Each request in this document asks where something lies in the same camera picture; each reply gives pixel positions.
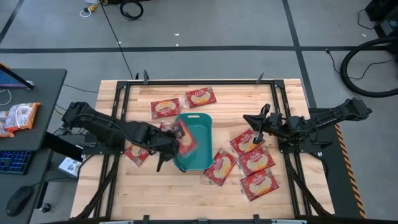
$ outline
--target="wooden table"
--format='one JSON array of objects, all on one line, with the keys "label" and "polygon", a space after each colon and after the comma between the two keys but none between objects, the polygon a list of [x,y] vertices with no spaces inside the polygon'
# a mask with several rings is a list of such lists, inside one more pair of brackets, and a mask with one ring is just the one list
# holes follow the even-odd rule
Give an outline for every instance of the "wooden table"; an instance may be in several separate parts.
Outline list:
[{"label": "wooden table", "polygon": [[[299,79],[286,79],[286,92],[292,115],[309,118],[307,103]],[[96,102],[96,110],[111,114],[116,80],[102,81]],[[150,119],[151,101],[176,98],[186,91],[205,87],[203,85],[175,86],[132,86],[129,94],[126,121],[146,121],[158,126],[167,119]],[[213,118],[213,154],[220,147],[231,149],[229,141],[249,128],[242,118],[243,114],[259,114],[266,104],[271,104],[274,111],[269,85],[213,85],[217,103],[193,109],[183,109],[183,113],[207,113]],[[123,104],[123,95],[119,107]],[[282,97],[278,95],[280,105]],[[203,171],[181,173],[172,161],[166,162],[162,170],[156,173],[158,155],[150,156],[140,167],[122,156],[113,203],[113,220],[142,220],[143,215],[150,215],[151,220],[181,219],[251,219],[253,214],[261,218],[293,218],[292,204],[287,183],[283,155],[279,152],[275,137],[264,135],[266,146],[276,165],[271,167],[279,189],[251,202],[246,203],[240,191],[239,180],[242,175],[235,166],[222,187],[202,181]],[[322,163],[301,154],[303,171],[308,189],[326,210],[333,213],[333,206]],[[71,216],[79,214],[90,201],[98,188],[103,156],[95,156],[81,169],[75,201]],[[300,211],[304,214],[303,200],[296,186]],[[101,215],[104,215],[105,192]]]}]

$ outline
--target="concrete floor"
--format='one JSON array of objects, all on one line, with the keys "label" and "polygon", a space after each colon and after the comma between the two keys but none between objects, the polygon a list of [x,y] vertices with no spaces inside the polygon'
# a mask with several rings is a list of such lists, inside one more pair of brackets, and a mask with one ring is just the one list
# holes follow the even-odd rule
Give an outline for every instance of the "concrete floor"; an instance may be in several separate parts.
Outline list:
[{"label": "concrete floor", "polygon": [[[0,1],[0,30],[21,1]],[[142,3],[143,17],[132,22],[123,19],[116,6],[106,7],[106,12],[122,47],[293,46],[286,4],[283,4],[288,2],[301,46],[355,46],[377,38],[373,30],[356,23],[358,11],[369,1],[152,0]],[[65,83],[87,90],[97,90],[100,80],[128,79],[129,72],[119,52],[38,54],[34,50],[68,52],[65,49],[117,47],[102,9],[82,18],[78,13],[83,7],[86,7],[84,0],[24,0],[4,38],[0,35],[0,62],[12,68],[65,68],[68,70]],[[372,25],[365,14],[361,21]],[[2,54],[4,49],[24,49],[30,53]],[[339,67],[347,52],[332,54]],[[354,96],[333,71],[330,57],[324,51],[305,51],[302,55],[310,81],[310,85],[305,83],[310,101],[315,100],[318,107],[329,107]],[[152,49],[151,52],[130,50],[125,56],[133,74],[142,74],[146,69],[152,79],[257,78],[264,72],[264,78],[306,80],[293,50],[159,52]],[[369,63],[389,58],[385,52],[360,53],[350,63],[349,72],[358,77]],[[396,88],[397,69],[395,62],[376,65],[358,85],[376,91]],[[398,96],[362,99],[373,109],[372,116],[358,123],[341,123],[341,128],[365,212],[368,218],[398,220],[398,176],[394,167],[398,158],[395,117]],[[94,105],[96,94],[64,87],[58,104],[67,107],[69,102],[77,100]],[[60,124],[60,116],[54,114],[49,131]],[[49,213],[36,211],[31,223],[67,219],[75,187],[74,183],[50,184],[45,201],[53,209]]]}]

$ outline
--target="food package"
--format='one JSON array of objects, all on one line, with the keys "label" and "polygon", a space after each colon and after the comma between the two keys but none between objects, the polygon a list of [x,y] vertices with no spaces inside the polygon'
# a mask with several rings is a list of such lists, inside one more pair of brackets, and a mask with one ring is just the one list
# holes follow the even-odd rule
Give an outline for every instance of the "food package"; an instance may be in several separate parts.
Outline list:
[{"label": "food package", "polygon": [[264,142],[262,141],[259,144],[253,144],[254,138],[254,132],[251,129],[248,129],[240,134],[238,137],[232,139],[230,143],[235,149],[236,153],[238,153],[239,156],[242,156],[243,154],[257,148]]},{"label": "food package", "polygon": [[151,102],[150,112],[152,119],[178,115],[181,113],[180,102],[178,98]]},{"label": "food package", "polygon": [[241,179],[241,185],[243,195],[250,202],[279,188],[269,169],[264,169]]},{"label": "food package", "polygon": [[131,145],[124,150],[124,155],[127,156],[137,166],[141,166],[144,160],[149,156],[149,152],[138,146]]},{"label": "food package", "polygon": [[217,102],[213,87],[201,88],[185,93],[190,108]]},{"label": "food package", "polygon": [[214,157],[213,165],[205,171],[203,178],[212,184],[222,186],[235,163],[236,158],[221,148]]},{"label": "food package", "polygon": [[6,119],[6,131],[14,132],[22,129],[32,129],[39,105],[41,104],[21,103],[12,106]]},{"label": "food package", "polygon": [[6,119],[8,117],[8,111],[0,111],[0,138],[14,137],[14,133],[6,131]]},{"label": "food package", "polygon": [[191,131],[183,120],[179,120],[174,123],[161,123],[159,128],[162,131],[172,131],[176,134],[177,140],[180,143],[178,152],[181,156],[188,156],[198,146]]},{"label": "food package", "polygon": [[246,176],[275,165],[265,146],[258,147],[239,157],[239,167]]}]

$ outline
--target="black metal frame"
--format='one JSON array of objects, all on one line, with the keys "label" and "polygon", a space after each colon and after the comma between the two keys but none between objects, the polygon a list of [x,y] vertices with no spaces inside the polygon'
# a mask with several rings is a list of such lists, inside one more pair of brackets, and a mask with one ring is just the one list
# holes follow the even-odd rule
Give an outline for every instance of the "black metal frame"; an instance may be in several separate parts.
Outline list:
[{"label": "black metal frame", "polygon": [[[130,87],[132,87],[134,85],[264,85],[264,84],[270,85],[272,99],[273,99],[274,105],[275,105],[275,110],[279,111],[279,112],[280,112],[280,106],[279,106],[279,101],[278,101],[278,96],[277,96],[277,89],[280,90],[281,96],[282,96],[282,101],[284,104],[283,105],[283,108],[285,111],[284,114],[286,115],[286,117],[290,117],[289,102],[287,101],[287,94],[286,94],[285,84],[284,84],[283,80],[255,80],[255,79],[250,79],[250,80],[245,80],[245,79],[242,79],[242,80],[149,80],[148,77],[146,77],[145,80],[118,81],[118,83],[116,85],[116,94],[115,94],[114,102],[113,102],[112,116],[116,117],[116,114],[118,112],[118,104],[119,104],[121,90],[124,88],[125,92],[124,92],[123,107],[122,107],[122,112],[121,112],[121,120],[126,119]],[[120,155],[114,156],[114,162],[119,163],[119,157],[120,157]],[[298,175],[299,175],[300,179],[303,181],[303,183],[305,184],[300,155],[297,153],[297,154],[294,154],[294,157],[295,157],[295,163],[296,163],[296,169],[297,169]],[[287,164],[291,164],[290,156],[288,153],[284,153],[284,159],[285,159],[286,166],[287,166]],[[101,176],[99,178],[100,179],[99,186],[103,183],[103,180],[106,177],[108,163],[109,163],[109,156],[105,155],[102,170],[101,170]],[[288,173],[287,173],[287,177],[288,177],[288,183],[289,183],[289,189],[290,189],[290,196],[292,199],[292,207],[293,207],[294,215],[296,217],[296,216],[300,215],[299,203],[297,200],[297,193],[295,190],[293,178],[291,178],[291,176],[288,175]],[[108,217],[108,218],[110,218],[111,214],[112,214],[113,198],[114,198],[114,191],[115,191],[115,186],[116,186],[116,178],[117,178],[117,175],[111,181],[111,185],[109,188],[109,196],[108,196],[108,201],[106,204],[106,217]],[[304,196],[304,194],[302,196],[303,196],[306,214],[312,215],[311,206],[310,206],[307,198]],[[94,217],[99,217],[100,210],[101,210],[101,204],[102,204],[102,201],[99,200],[95,207]],[[175,220],[175,221],[186,222],[189,220]],[[228,223],[230,221],[231,220],[217,220],[217,222],[220,222],[220,223]],[[253,223],[253,220],[233,220],[233,222],[234,223]],[[254,223],[262,223],[262,222],[269,222],[269,220],[260,220],[258,215],[254,214]]]}]

